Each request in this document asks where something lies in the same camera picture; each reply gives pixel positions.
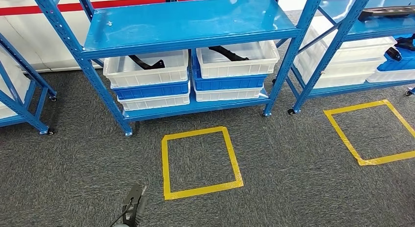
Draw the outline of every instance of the shelf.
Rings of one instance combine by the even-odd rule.
[[[322,0],[319,11],[333,24],[343,20],[355,0]],[[369,0],[366,8],[384,6],[405,6],[415,0]],[[356,20],[345,41],[378,38],[415,32],[415,15],[404,18],[372,18],[361,22]]]
[[[191,0],[96,9],[82,54],[97,59],[295,37],[275,0]]]
[[[402,86],[402,85],[409,85],[409,84],[415,84],[415,79],[405,80],[405,81],[379,82],[379,83],[369,83],[366,81],[363,84],[313,89],[311,90],[309,98],[331,96],[331,95],[344,94],[344,93],[350,93],[350,92],[356,92],[356,91],[381,89],[381,88],[388,88],[388,87]]]
[[[26,96],[24,97],[24,106],[26,107],[26,109],[29,108],[30,102],[33,97],[33,93],[35,92],[35,88],[36,88],[36,82],[32,80],[30,82],[29,88],[27,89]],[[24,123],[24,122],[26,122],[25,119],[21,117],[20,115],[15,115],[15,116],[7,117],[7,118],[0,118],[0,127],[9,126],[9,125],[18,124],[18,123]]]
[[[261,90],[259,98],[230,100],[230,101],[205,101],[197,102],[196,93],[192,89],[190,92],[190,104],[173,107],[162,107],[138,111],[124,111],[126,121],[135,122],[153,118],[169,117],[182,114],[193,114],[199,112],[224,110],[237,107],[263,105],[271,102],[265,89]]]

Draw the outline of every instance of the black part on shelf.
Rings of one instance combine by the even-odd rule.
[[[220,54],[224,55],[226,58],[228,58],[229,60],[233,62],[249,60],[249,58],[240,57],[222,46],[212,46],[212,47],[209,47],[209,49],[215,52],[219,52]]]
[[[131,58],[131,60],[133,60],[137,65],[139,65],[143,69],[161,69],[161,68],[165,68],[166,67],[164,65],[164,61],[163,60],[159,60],[154,65],[150,66],[149,64],[143,62],[136,55],[129,55],[129,57]]]
[[[365,8],[360,14],[358,20],[364,22],[370,17],[405,17],[410,14],[415,14],[415,6],[392,6],[392,7],[378,7]]]
[[[400,60],[402,60],[402,56],[399,53],[398,50],[396,50],[393,47],[390,47],[388,50],[386,50],[386,54],[388,56],[390,56],[392,59],[394,59],[395,61],[399,62]]]

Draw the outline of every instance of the yellow tape square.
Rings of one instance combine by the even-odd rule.
[[[393,161],[398,161],[398,160],[402,160],[402,159],[410,159],[410,158],[415,157],[415,151],[409,151],[409,152],[404,152],[404,153],[379,157],[379,158],[375,158],[375,159],[364,160],[360,157],[359,153],[357,153],[357,151],[354,149],[353,145],[347,139],[346,135],[343,133],[342,129],[340,129],[339,125],[337,124],[337,122],[333,118],[333,114],[340,114],[340,113],[345,113],[345,112],[349,112],[349,111],[361,110],[361,109],[364,109],[364,108],[369,108],[369,107],[374,107],[374,106],[381,106],[381,105],[387,105],[388,108],[393,112],[393,114],[405,126],[405,128],[412,134],[412,136],[415,137],[414,129],[409,125],[409,123],[402,117],[402,115],[395,109],[395,107],[393,107],[392,103],[390,103],[388,100],[374,101],[374,102],[369,102],[369,103],[365,103],[365,104],[342,107],[342,108],[338,108],[338,109],[324,111],[324,114],[327,116],[328,120],[333,125],[333,127],[336,130],[337,134],[340,136],[343,143],[349,149],[351,154],[357,159],[357,162],[359,163],[360,166],[378,165],[378,164],[383,164],[383,163],[387,163],[387,162],[393,162]]]
[[[231,165],[233,173],[235,174],[235,181],[227,182],[222,184],[216,184],[211,186],[205,186],[195,189],[188,189],[182,190],[177,192],[170,191],[170,175],[169,175],[169,163],[168,163],[168,149],[167,149],[167,141],[173,139],[179,139],[188,136],[198,136],[208,133],[217,133],[222,132],[223,138],[225,139],[225,144],[228,149],[229,158],[231,159]],[[164,199],[165,200],[172,200],[172,199],[180,199],[195,195],[207,194],[227,189],[233,189],[237,187],[241,187],[244,185],[242,181],[241,172],[239,171],[238,162],[236,161],[235,152],[233,151],[231,137],[229,136],[228,129],[226,127],[215,127],[215,128],[207,128],[201,130],[195,130],[185,133],[176,133],[165,135],[163,140],[161,140],[161,160],[162,160],[162,167],[163,167],[163,188],[164,188]]]

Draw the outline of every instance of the plastic storage bin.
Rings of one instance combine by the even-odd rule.
[[[330,63],[330,68],[336,68],[339,69],[339,71],[332,74],[328,74],[326,71],[323,71],[314,88],[319,89],[362,84],[366,81],[366,78],[375,72],[378,65],[376,63],[383,62],[384,60],[384,57],[381,57],[377,59],[375,58],[374,60],[367,59],[360,61],[337,62],[335,64]],[[315,69],[310,69],[308,63],[302,58],[297,58],[295,64],[304,83],[307,84]]]
[[[324,16],[314,17],[311,21],[310,27],[305,34],[301,47],[313,41],[319,35],[326,32],[333,24]],[[319,54],[320,60],[328,49],[331,41],[336,35],[337,30],[334,30],[326,37],[311,45],[308,50],[315,54]],[[393,37],[382,37],[375,39],[357,40],[344,42],[342,46],[336,51],[332,62],[360,60],[364,58],[379,58],[383,56],[396,43]]]
[[[145,110],[152,108],[180,106],[190,103],[190,82],[187,84],[187,93],[169,96],[145,97],[136,99],[120,100],[125,111]]]
[[[297,65],[299,60],[301,60],[304,73],[303,78],[305,76],[311,76],[314,70],[317,68],[322,56],[311,52],[310,50],[306,49],[301,52],[294,60],[294,64]],[[333,76],[336,77],[338,75],[359,75],[359,74],[373,74],[376,71],[376,68],[386,61],[384,56],[380,56],[377,58],[365,58],[360,60],[347,60],[341,62],[334,62],[331,61],[324,73],[327,77]]]
[[[197,91],[211,91],[224,89],[260,88],[264,84],[266,74],[237,76],[227,78],[202,79],[200,70],[192,68],[194,89]]]
[[[226,89],[213,91],[197,91],[196,101],[226,101],[258,98],[263,87],[248,89]]]
[[[375,73],[367,78],[368,82],[389,82],[415,79],[415,69],[405,70],[376,70]]]
[[[143,97],[155,96],[169,96],[188,93],[189,81],[167,83],[167,84],[152,84],[138,87],[127,88],[113,88],[111,89],[117,94],[118,99],[134,99]]]
[[[111,81],[113,88],[187,80],[187,50],[147,53],[140,54],[138,57],[149,65],[153,65],[162,59],[166,68],[144,70],[129,57],[105,58],[103,72]]]
[[[207,47],[197,48],[196,54],[202,78],[270,74],[274,72],[274,66],[279,60],[274,41],[224,45],[223,47],[241,57],[248,57],[249,60],[232,62]]]
[[[30,79],[26,78],[23,72],[12,64],[3,63],[4,69],[6,70],[11,82],[16,88],[17,93],[19,94],[20,99],[24,102],[26,97],[26,92],[30,86]],[[10,98],[13,98],[9,88],[4,82],[2,76],[0,75],[0,90],[7,94]],[[8,108],[5,104],[0,102],[0,118],[7,118],[15,116],[17,113]]]

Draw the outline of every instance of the blue shelf upright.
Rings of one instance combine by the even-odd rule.
[[[13,57],[13,59],[20,64],[22,69],[26,71],[30,77],[30,85],[24,96],[24,103],[21,101],[19,93],[16,91],[15,86],[10,80],[7,72],[0,62],[0,75],[10,90],[13,98],[9,97],[4,92],[0,91],[0,102],[13,110],[17,115],[6,118],[0,118],[0,127],[9,126],[13,124],[19,124],[27,122],[39,130],[40,134],[53,134],[53,130],[40,121],[45,98],[49,95],[51,101],[56,101],[56,92],[53,88],[35,71],[35,69],[20,55],[19,52],[8,42],[8,40],[0,33],[0,45]],[[35,114],[29,112],[28,108],[35,91],[36,86],[42,89],[39,102],[36,107]]]
[[[35,1],[126,136],[130,136],[129,122],[166,116],[253,105],[266,105],[263,113],[269,116],[282,82],[274,85],[269,96],[264,90],[257,99],[196,102],[191,92],[189,105],[122,113],[93,69],[91,60],[291,38],[280,75],[290,69],[321,0],[307,0],[297,25],[280,8],[278,0],[192,0],[101,9],[94,9],[90,0],[80,0],[91,21],[83,46],[54,0]]]
[[[394,18],[373,17],[368,21],[361,22],[357,18],[364,8],[405,6],[408,4],[415,4],[415,0],[322,0],[318,10],[333,24],[333,26],[312,42],[305,45],[299,50],[299,53],[309,48],[332,31],[337,29],[338,32],[334,36],[333,41],[307,84],[303,82],[297,68],[294,65],[291,66],[291,70],[302,88],[301,93],[294,87],[291,79],[287,77],[287,73],[284,72],[277,77],[277,82],[287,81],[297,99],[293,108],[288,110],[288,113],[299,113],[304,102],[313,97],[331,96],[415,83],[415,80],[379,83],[369,83],[366,81],[365,83],[358,85],[314,89],[315,84],[321,76],[321,72],[327,67],[343,42],[415,33],[415,15]]]

